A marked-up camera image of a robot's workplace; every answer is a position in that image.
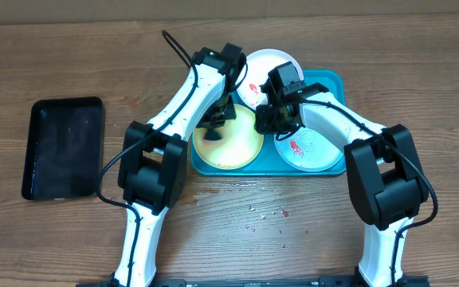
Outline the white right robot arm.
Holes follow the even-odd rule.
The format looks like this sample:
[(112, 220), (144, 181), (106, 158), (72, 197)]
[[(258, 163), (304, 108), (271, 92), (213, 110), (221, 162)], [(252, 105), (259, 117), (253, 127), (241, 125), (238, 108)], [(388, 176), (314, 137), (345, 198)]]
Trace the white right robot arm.
[(262, 85), (255, 128), (285, 140), (301, 128), (318, 132), (344, 155), (352, 206), (365, 223), (363, 256), (353, 286), (427, 286), (402, 271), (406, 233), (429, 196), (414, 141), (401, 124), (387, 128), (341, 104), (328, 88), (304, 82)]

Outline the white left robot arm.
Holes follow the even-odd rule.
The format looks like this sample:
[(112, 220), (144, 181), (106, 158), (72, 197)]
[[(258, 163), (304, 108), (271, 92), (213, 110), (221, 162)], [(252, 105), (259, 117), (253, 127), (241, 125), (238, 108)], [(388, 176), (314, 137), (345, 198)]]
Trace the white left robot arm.
[(110, 286), (149, 286), (155, 279), (155, 255), (166, 213), (186, 182), (188, 141), (196, 128), (209, 140), (236, 112), (231, 99), (246, 64), (240, 47), (202, 48), (169, 104), (146, 124), (132, 122), (125, 132), (118, 185), (124, 194), (127, 229), (120, 265)]

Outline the yellow plate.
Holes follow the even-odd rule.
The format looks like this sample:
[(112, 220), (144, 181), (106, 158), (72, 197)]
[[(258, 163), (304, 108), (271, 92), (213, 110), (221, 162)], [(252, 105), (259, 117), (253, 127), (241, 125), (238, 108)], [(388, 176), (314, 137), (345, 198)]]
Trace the yellow plate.
[(206, 128), (196, 128), (191, 136), (195, 151), (212, 167), (223, 170), (244, 167), (262, 148), (264, 136), (254, 129), (254, 112), (239, 104), (234, 105), (234, 110), (236, 118), (215, 129), (222, 137), (220, 140), (205, 140)]

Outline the white plate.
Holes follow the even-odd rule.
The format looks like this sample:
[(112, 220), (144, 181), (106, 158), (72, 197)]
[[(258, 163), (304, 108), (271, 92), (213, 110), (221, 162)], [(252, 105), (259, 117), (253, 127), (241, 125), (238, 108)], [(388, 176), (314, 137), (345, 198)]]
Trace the white plate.
[(266, 104), (267, 96), (261, 92), (261, 85), (266, 82), (272, 69), (289, 61), (293, 63), (298, 76), (303, 80), (304, 74), (300, 65), (286, 52), (278, 49), (261, 49), (247, 56), (248, 70), (245, 69), (237, 79), (237, 82), (243, 81), (237, 89), (241, 101), (252, 110), (256, 110), (260, 104)]

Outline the green and pink sponge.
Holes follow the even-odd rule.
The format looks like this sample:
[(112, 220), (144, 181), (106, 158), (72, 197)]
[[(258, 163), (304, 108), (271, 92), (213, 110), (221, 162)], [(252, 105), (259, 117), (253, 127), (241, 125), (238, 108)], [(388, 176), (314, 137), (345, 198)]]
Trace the green and pink sponge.
[(216, 128), (207, 128), (203, 139), (208, 141), (219, 141), (222, 139), (222, 135)]

